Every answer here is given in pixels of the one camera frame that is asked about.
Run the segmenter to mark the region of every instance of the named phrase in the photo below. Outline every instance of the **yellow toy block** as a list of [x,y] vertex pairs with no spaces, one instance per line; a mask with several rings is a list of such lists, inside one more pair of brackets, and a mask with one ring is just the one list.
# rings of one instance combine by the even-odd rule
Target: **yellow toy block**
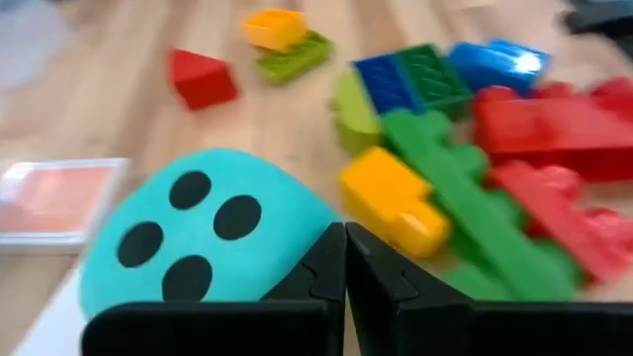
[[340,175],[343,206],[388,244],[415,258],[446,241],[449,222],[426,202],[433,187],[384,148],[372,147]]
[[267,9],[243,22],[248,40],[257,46],[286,51],[308,36],[304,14],[281,9]]

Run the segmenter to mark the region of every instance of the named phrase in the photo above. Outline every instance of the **red toy block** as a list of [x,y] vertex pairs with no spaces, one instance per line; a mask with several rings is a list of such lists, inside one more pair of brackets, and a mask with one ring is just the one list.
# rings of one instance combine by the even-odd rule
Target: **red toy block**
[[237,97],[226,62],[186,50],[171,52],[169,81],[191,110]]
[[577,173],[560,166],[538,170],[509,161],[491,174],[539,229],[565,247],[597,281],[612,282],[633,261],[633,222],[608,209],[577,209],[575,199],[582,185]]
[[633,84],[609,81],[588,95],[553,83],[521,99],[490,87],[474,101],[475,142],[493,164],[561,165],[590,182],[633,179]]

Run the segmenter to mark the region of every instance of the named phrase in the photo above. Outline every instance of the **blue toy block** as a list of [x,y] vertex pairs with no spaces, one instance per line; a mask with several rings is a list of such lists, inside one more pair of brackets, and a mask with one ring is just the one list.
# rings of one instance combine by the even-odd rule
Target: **blue toy block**
[[276,166],[232,149],[180,158],[110,216],[82,268],[88,319],[130,302],[253,302],[339,216]]
[[502,85],[527,96],[547,70],[550,55],[521,44],[494,39],[487,45],[455,44],[448,59],[474,92]]
[[394,109],[421,113],[422,102],[415,95],[405,69],[393,53],[354,62],[379,115]]

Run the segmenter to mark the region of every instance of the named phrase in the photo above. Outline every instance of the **teal die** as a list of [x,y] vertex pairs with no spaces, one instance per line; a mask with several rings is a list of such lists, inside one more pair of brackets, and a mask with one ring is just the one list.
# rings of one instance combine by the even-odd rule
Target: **teal die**
[[338,215],[276,166],[233,149],[180,158],[113,212],[90,249],[81,306],[252,302]]

